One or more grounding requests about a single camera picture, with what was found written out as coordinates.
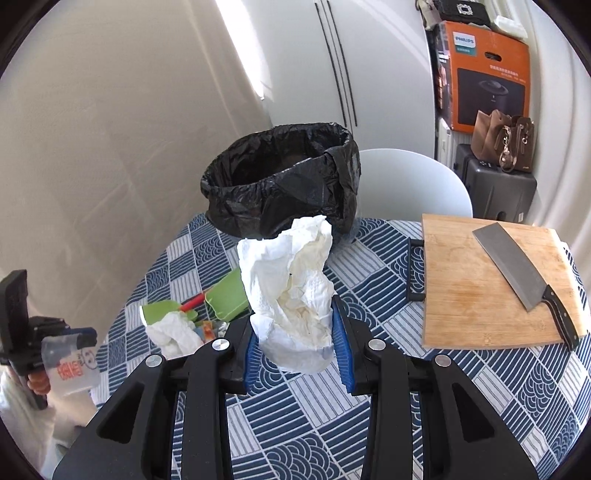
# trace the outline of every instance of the orange box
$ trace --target orange box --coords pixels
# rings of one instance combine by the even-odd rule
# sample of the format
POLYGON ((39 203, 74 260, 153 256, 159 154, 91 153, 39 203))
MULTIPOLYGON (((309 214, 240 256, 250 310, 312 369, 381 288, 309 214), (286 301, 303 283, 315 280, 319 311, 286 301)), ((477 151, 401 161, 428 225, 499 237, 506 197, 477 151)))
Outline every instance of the orange box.
POLYGON ((436 49, 438 107, 452 130, 473 133, 478 110, 528 116, 527 45, 484 28, 442 22, 436 49))

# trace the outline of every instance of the black suitcase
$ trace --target black suitcase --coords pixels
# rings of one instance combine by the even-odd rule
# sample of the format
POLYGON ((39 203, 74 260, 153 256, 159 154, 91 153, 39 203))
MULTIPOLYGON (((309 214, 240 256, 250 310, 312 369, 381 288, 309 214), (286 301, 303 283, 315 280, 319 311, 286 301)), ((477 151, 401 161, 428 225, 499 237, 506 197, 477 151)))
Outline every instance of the black suitcase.
POLYGON ((470 145, 458 145, 454 170, 466 186, 474 218, 522 223, 530 210, 537 181, 531 173, 505 173, 479 161, 470 145))

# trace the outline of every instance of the blue patterned tablecloth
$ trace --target blue patterned tablecloth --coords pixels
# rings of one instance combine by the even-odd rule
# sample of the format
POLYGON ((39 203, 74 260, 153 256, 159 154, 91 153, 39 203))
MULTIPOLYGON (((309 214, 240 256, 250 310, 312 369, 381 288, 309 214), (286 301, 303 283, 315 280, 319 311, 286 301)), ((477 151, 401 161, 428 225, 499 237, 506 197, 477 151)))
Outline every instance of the blue patterned tablecloth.
MULTIPOLYGON (((326 275, 348 307, 374 336, 405 353, 451 356, 507 423, 536 466, 548 478, 564 459, 589 418, 591 338, 576 352, 561 345, 511 350, 426 350, 421 346, 423 304, 405 300, 407 238, 421 238, 419 223, 363 219, 353 244, 331 253, 326 275)), ((567 256, 587 298, 572 256, 567 256)), ((414 288, 423 283, 423 252, 413 253, 414 288)), ((214 285, 238 266, 236 239, 196 216, 146 273, 98 352, 100 386, 92 397, 101 406, 150 353, 139 306, 179 302, 214 285)), ((202 306, 201 318, 213 317, 202 306)), ((228 426, 236 480, 359 479, 365 453, 369 401, 351 397, 334 361, 316 375, 285 374, 261 354, 253 392, 228 399, 228 426)), ((180 396, 173 442, 173 480, 180 480, 184 395, 180 396)), ((421 479, 423 451, 418 398, 413 396, 414 473, 421 479)))

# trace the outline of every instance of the trash bin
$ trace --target trash bin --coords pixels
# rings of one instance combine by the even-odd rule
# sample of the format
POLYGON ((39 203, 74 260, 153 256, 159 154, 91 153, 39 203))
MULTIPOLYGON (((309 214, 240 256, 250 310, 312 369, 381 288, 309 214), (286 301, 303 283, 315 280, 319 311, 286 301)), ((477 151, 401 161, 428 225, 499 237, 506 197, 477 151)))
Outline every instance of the trash bin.
POLYGON ((282 125, 234 142, 208 166, 207 217, 240 238, 275 238, 294 218, 326 215, 336 241, 350 234, 359 148, 336 123, 282 125))

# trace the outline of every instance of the hand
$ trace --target hand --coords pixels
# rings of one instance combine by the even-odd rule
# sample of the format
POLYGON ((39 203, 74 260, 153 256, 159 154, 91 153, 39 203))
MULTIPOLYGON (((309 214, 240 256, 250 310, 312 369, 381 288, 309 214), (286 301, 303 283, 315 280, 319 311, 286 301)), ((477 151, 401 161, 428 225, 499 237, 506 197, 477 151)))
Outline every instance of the hand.
MULTIPOLYGON (((20 383, 18 374, 11 367, 8 367, 8 373, 17 384, 20 383)), ((27 386, 37 395, 47 395, 51 389, 45 370, 29 374, 27 386)))

